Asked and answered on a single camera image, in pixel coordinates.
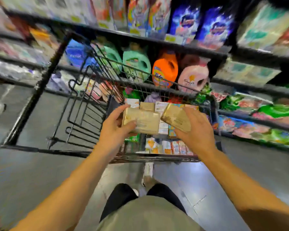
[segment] blue package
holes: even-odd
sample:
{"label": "blue package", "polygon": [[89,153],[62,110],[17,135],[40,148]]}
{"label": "blue package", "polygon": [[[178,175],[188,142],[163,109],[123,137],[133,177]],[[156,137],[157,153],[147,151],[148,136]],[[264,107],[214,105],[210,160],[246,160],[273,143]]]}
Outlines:
{"label": "blue package", "polygon": [[192,9],[190,5],[182,4],[173,13],[170,34],[186,39],[195,36],[200,23],[200,8]]}
{"label": "blue package", "polygon": [[[69,42],[68,46],[66,47],[65,52],[72,66],[75,66],[77,68],[81,67],[81,65],[83,64],[83,61],[87,57],[87,53],[86,53],[87,49],[90,49],[90,47],[84,44],[81,44],[75,40],[71,40]],[[88,58],[84,65],[84,68],[90,65],[91,66],[97,65],[94,58]]]}
{"label": "blue package", "polygon": [[222,7],[211,8],[206,12],[203,26],[196,36],[198,45],[212,50],[219,49],[233,29],[233,15],[222,12]]}

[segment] black pants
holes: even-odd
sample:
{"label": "black pants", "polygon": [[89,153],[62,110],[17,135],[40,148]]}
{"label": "black pants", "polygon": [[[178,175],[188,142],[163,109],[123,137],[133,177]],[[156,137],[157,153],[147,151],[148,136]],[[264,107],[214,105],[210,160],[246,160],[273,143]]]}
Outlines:
{"label": "black pants", "polygon": [[[162,183],[155,184],[148,191],[147,195],[164,198],[186,214],[186,211],[179,198],[170,190],[168,186]],[[138,196],[129,185],[125,183],[116,185],[106,202],[100,222],[110,213],[118,210],[120,207],[137,198]]]}

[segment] gold box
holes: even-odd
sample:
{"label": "gold box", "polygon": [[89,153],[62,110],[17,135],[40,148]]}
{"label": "gold box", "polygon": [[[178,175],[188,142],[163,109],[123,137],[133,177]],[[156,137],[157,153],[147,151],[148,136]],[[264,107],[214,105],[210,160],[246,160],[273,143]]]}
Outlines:
{"label": "gold box", "polygon": [[172,103],[165,108],[161,120],[183,132],[191,130],[190,121],[185,111]]}
{"label": "gold box", "polygon": [[140,109],[154,112],[155,103],[140,102]]}
{"label": "gold box", "polygon": [[137,120],[135,133],[154,135],[158,133],[160,113],[141,110],[138,108],[126,108],[123,112],[122,125]]}

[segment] concrete floor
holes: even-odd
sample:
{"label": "concrete floor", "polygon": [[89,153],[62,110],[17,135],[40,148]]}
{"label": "concrete floor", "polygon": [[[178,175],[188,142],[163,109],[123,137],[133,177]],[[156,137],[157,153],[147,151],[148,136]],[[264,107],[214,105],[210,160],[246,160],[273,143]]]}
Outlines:
{"label": "concrete floor", "polygon": [[[4,92],[0,86],[0,96]],[[0,116],[0,141],[12,127],[30,89],[15,87],[4,99]],[[19,143],[46,148],[66,98],[43,94]],[[250,143],[220,138],[230,159],[262,186],[289,204],[289,153]],[[56,148],[80,149],[59,144]],[[0,227],[16,225],[30,210],[61,184],[84,159],[0,149]],[[95,230],[114,186],[125,182],[141,189],[143,163],[109,165],[105,170],[77,231]],[[225,192],[203,163],[156,163],[154,177],[180,198],[188,215],[205,230],[249,230]]]}

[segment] gray floor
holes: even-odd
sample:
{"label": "gray floor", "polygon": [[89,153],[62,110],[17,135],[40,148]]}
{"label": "gray floor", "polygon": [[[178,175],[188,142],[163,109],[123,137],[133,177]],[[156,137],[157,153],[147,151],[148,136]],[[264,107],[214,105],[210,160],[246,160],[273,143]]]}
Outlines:
{"label": "gray floor", "polygon": [[[8,106],[0,116],[0,141],[12,127],[29,95],[30,89],[15,87],[4,99]],[[52,135],[65,100],[43,94],[19,142],[46,148],[46,137]],[[58,133],[65,136],[64,130]],[[226,138],[221,140],[225,152],[238,167],[289,204],[289,153]],[[79,149],[65,144],[55,147]],[[70,156],[0,149],[0,227],[13,227],[82,161]],[[142,163],[109,165],[76,230],[95,230],[106,199],[116,184],[126,182],[141,189],[142,168]],[[154,177],[178,195],[188,215],[207,231],[249,230],[203,163],[156,163]]]}

